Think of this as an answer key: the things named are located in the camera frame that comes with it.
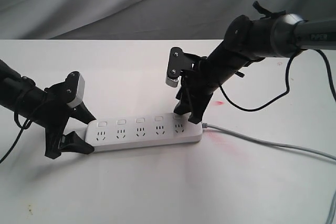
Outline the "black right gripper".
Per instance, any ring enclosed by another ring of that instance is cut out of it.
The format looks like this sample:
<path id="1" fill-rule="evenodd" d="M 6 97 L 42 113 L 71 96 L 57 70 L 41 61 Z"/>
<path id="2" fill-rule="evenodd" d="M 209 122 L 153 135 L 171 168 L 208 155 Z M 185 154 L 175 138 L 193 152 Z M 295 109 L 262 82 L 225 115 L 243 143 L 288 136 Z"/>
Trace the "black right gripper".
<path id="1" fill-rule="evenodd" d="M 189 53 L 175 54 L 175 83 L 181 87 L 176 94 L 178 104 L 173 112 L 191 113 L 189 121 L 199 124 L 214 91 L 220 85 L 221 59 L 217 53 L 198 56 Z"/>

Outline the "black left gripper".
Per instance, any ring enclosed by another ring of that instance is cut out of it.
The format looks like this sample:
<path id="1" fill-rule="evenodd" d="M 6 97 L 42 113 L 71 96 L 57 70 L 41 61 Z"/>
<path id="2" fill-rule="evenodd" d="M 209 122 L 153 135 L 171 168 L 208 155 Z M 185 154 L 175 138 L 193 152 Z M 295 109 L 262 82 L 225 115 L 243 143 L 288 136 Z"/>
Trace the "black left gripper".
<path id="1" fill-rule="evenodd" d="M 75 131 L 64 134 L 64 129 L 71 115 L 71 109 L 67 104 L 67 81 L 63 81 L 46 88 L 46 127 L 45 127 L 45 156 L 56 159 L 63 152 L 91 154 L 94 147 L 86 143 Z M 87 109 L 84 102 L 74 107 L 74 119 L 86 125 L 96 120 Z"/>

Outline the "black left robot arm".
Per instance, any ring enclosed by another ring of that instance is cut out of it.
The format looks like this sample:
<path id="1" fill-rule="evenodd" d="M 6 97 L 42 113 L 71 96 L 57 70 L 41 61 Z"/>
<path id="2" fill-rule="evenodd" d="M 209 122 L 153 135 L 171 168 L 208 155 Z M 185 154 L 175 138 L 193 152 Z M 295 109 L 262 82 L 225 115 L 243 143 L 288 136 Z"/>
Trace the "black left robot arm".
<path id="1" fill-rule="evenodd" d="M 13 111 L 14 121 L 24 131 L 32 123 L 45 129 L 45 156 L 56 159 L 63 152 L 90 154 L 93 146 L 76 132 L 64 134 L 70 118 L 89 124 L 96 118 L 83 102 L 85 81 L 73 71 L 65 81 L 44 90 L 34 80 L 21 76 L 1 62 L 1 106 Z"/>

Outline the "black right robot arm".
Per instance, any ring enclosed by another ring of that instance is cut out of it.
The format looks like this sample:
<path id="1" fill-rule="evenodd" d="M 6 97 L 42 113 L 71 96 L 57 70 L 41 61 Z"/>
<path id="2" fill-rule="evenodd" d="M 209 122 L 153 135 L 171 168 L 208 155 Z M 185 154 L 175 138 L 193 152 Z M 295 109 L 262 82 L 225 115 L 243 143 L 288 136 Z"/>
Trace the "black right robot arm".
<path id="1" fill-rule="evenodd" d="M 253 3 L 262 14 L 258 20 L 245 15 L 228 26 L 223 41 L 207 57 L 186 53 L 179 47 L 170 51 L 166 84 L 181 85 L 174 113 L 190 114 L 188 121 L 197 124 L 216 89 L 221 89 L 233 75 L 244 77 L 241 68 L 265 58 L 287 58 L 288 65 L 305 50 L 319 53 L 327 69 L 330 90 L 335 95 L 331 68 L 324 50 L 335 50 L 335 20 L 308 21 L 286 11 L 271 12 Z"/>

